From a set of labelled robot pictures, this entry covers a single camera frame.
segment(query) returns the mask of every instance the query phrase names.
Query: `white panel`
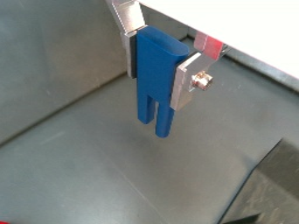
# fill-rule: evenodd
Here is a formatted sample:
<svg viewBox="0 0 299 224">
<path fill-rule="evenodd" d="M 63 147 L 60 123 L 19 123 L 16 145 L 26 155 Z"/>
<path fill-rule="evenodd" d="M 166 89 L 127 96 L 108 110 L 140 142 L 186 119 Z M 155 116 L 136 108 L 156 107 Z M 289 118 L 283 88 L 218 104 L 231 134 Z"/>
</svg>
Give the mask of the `white panel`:
<svg viewBox="0 0 299 224">
<path fill-rule="evenodd" d="M 140 0 L 139 2 L 299 78 L 298 1 Z"/>
</svg>

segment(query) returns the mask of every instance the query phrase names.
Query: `gray floor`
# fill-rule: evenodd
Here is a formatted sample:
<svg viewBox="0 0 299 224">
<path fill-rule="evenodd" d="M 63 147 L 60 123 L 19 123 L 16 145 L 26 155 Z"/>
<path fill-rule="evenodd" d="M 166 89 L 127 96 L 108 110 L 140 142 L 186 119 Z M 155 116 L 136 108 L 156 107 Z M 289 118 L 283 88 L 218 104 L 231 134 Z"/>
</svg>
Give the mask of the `gray floor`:
<svg viewBox="0 0 299 224">
<path fill-rule="evenodd" d="M 299 144 L 299 97 L 230 60 L 175 115 L 168 138 L 136 120 L 122 78 L 0 150 L 0 220 L 217 223 L 282 137 Z"/>
</svg>

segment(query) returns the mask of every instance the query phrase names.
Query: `gray metal surface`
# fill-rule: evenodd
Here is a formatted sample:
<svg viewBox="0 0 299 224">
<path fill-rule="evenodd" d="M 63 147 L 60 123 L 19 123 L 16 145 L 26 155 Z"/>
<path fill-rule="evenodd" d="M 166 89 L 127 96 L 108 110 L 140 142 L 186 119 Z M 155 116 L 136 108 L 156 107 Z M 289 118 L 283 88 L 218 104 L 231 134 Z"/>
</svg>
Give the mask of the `gray metal surface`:
<svg viewBox="0 0 299 224">
<path fill-rule="evenodd" d="M 299 221 L 299 148 L 282 140 L 242 187 L 221 223 L 297 224 Z M 255 222 L 242 222 L 259 214 Z"/>
<path fill-rule="evenodd" d="M 3 0 L 0 15 L 2 143 L 127 69 L 104 0 Z"/>
<path fill-rule="evenodd" d="M 227 59 L 177 112 L 173 133 L 136 119 L 127 77 L 0 150 L 0 220 L 217 223 L 282 137 L 299 144 L 299 97 Z"/>
</svg>

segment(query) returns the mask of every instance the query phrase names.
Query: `metal bracket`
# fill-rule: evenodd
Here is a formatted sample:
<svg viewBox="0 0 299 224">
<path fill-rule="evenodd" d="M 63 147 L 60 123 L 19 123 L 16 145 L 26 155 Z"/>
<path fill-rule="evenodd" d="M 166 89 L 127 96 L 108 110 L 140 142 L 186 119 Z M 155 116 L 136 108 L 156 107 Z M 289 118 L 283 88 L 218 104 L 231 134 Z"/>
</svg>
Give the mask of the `metal bracket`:
<svg viewBox="0 0 299 224">
<path fill-rule="evenodd" d="M 116 20 L 123 47 L 126 48 L 127 75 L 136 77 L 136 31 L 146 27 L 140 4 L 136 0 L 107 0 Z"/>
<path fill-rule="evenodd" d="M 174 76 L 171 107 L 179 110 L 193 100 L 193 90 L 206 90 L 213 77 L 206 73 L 210 66 L 227 53 L 230 47 L 198 31 L 194 47 L 201 51 L 179 64 Z"/>
</svg>

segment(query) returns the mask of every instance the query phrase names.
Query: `red part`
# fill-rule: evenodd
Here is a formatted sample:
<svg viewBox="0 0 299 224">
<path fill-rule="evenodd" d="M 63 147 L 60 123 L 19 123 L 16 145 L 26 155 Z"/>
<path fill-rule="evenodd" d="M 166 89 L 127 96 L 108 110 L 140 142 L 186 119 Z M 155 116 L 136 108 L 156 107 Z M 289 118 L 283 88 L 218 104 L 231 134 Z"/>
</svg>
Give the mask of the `red part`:
<svg viewBox="0 0 299 224">
<path fill-rule="evenodd" d="M 214 60 L 219 59 L 223 43 L 201 31 L 197 33 L 194 47 Z"/>
</svg>

